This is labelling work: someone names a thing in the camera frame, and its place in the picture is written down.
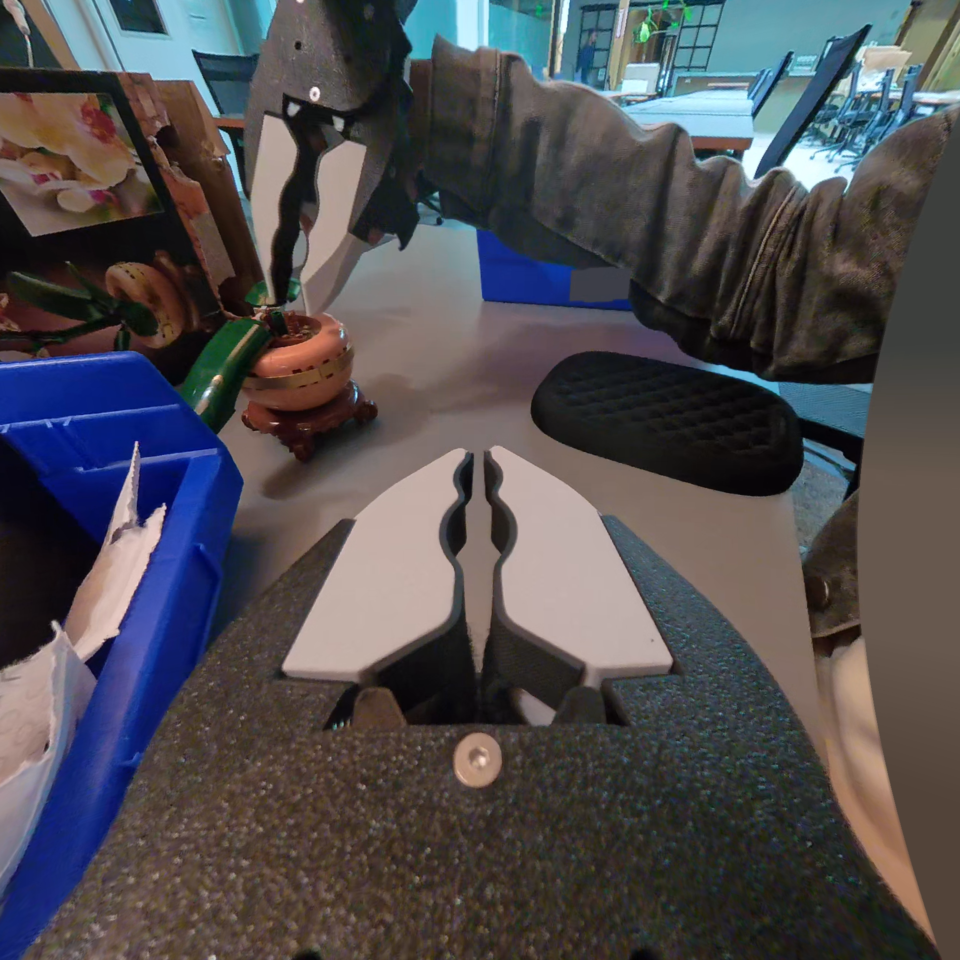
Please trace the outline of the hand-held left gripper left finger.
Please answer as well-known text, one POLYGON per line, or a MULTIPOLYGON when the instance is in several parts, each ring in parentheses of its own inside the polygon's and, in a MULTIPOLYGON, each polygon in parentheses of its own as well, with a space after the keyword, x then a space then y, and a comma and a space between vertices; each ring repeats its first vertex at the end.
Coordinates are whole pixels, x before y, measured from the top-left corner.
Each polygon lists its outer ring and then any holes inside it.
POLYGON ((282 663, 287 677, 359 683, 462 618, 474 454, 455 448, 361 510, 282 663))

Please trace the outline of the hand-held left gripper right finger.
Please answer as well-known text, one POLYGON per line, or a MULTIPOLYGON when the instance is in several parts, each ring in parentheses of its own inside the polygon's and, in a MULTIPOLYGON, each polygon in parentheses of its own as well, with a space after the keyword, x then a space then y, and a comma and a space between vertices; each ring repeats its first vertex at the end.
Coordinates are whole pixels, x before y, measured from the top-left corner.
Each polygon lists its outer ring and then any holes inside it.
POLYGON ((674 663, 600 512, 504 446, 484 454, 495 567, 491 659, 521 690, 598 690, 674 663))

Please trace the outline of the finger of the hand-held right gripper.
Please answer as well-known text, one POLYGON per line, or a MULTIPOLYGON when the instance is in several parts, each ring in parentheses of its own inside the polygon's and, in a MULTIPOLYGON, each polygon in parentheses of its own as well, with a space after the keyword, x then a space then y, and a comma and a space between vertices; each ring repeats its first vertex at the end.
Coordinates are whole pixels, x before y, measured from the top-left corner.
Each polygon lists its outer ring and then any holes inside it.
POLYGON ((300 228, 300 150, 280 115, 265 113, 253 165, 253 237, 268 297, 288 297, 300 228))
POLYGON ((368 245, 351 233, 367 148, 344 140, 318 162, 318 216, 307 236, 299 281, 305 313, 324 314, 341 293, 368 245))

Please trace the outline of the lego flower pot model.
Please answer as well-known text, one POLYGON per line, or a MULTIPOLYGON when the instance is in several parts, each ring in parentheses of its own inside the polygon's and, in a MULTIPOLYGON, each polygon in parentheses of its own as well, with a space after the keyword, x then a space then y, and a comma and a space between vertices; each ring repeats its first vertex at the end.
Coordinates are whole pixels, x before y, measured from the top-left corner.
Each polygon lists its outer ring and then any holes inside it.
POLYGON ((366 426, 378 406, 354 380, 354 345, 329 314, 275 311, 279 333, 244 379, 244 425, 275 438, 301 463, 322 438, 354 423, 366 426))

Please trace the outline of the plain white paper bag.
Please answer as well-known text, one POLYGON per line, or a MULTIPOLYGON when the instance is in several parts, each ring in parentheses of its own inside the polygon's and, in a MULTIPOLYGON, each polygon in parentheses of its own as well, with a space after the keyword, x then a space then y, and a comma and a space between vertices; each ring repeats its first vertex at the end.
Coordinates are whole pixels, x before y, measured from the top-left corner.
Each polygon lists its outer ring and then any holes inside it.
POLYGON ((162 537, 167 506, 161 504, 146 519, 140 517, 140 474, 140 444, 136 442, 101 549, 62 625, 66 639, 84 663, 118 637, 162 537))

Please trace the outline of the circle print white paper bag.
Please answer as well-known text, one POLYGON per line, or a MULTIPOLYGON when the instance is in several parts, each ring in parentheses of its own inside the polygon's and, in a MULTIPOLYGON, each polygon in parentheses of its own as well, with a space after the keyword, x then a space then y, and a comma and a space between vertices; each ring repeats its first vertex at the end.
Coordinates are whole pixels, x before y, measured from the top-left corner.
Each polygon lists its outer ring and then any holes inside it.
POLYGON ((42 809, 95 689, 64 627, 1 676, 1 890, 37 829, 42 809))

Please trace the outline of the person's right forearm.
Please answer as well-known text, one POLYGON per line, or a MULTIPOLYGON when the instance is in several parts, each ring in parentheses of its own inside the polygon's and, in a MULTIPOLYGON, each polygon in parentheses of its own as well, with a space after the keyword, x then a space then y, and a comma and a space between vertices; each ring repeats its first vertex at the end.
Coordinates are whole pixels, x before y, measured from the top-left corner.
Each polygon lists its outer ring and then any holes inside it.
POLYGON ((771 381, 874 380, 908 244, 958 105, 808 190, 696 159, 673 124, 439 38, 410 65, 422 174, 446 217, 527 258, 630 276, 630 307, 687 355, 771 381))

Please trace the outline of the orchid print lego box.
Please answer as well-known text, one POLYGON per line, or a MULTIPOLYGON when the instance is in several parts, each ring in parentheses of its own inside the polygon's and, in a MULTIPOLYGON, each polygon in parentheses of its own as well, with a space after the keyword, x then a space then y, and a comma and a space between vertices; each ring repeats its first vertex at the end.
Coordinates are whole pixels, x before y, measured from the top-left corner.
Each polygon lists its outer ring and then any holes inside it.
POLYGON ((261 281, 189 79, 1 71, 2 362, 132 351, 180 385, 261 281))

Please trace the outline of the person's grey denim jacket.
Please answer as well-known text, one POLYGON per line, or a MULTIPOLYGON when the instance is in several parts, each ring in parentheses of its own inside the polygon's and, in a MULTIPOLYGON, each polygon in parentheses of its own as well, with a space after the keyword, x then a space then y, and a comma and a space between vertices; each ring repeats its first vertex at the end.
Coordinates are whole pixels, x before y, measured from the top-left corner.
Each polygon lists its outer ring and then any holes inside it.
POLYGON ((856 491, 834 511, 802 561, 809 628, 814 642, 860 631, 858 498, 856 491))

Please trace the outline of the person's beige trousers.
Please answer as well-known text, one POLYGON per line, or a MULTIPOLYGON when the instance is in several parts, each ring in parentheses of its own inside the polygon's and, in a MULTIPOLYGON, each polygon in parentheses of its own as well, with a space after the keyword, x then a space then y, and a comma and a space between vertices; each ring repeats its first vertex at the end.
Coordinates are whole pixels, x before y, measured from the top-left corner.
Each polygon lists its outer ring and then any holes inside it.
POLYGON ((814 654, 826 768, 839 806, 882 881, 928 935, 882 750, 864 637, 814 654))

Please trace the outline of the green potted plant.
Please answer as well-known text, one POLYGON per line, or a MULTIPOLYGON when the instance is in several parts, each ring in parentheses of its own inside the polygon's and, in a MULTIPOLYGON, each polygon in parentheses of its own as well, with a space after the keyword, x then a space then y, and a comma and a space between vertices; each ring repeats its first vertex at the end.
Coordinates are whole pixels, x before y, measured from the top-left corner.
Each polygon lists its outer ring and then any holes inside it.
POLYGON ((656 1, 641 4, 642 16, 631 29, 631 41, 645 44, 652 38, 671 32, 681 32, 702 22, 703 11, 713 5, 707 1, 656 1))

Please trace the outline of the wooden edge office table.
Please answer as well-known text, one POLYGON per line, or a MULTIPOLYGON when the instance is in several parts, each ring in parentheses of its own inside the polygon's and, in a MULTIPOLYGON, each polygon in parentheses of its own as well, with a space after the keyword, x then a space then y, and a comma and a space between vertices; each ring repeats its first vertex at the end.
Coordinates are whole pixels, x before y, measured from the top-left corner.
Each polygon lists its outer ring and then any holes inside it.
POLYGON ((753 102, 744 89, 705 89, 621 108, 640 125, 679 126, 696 152, 730 154, 740 160, 754 142, 753 102))

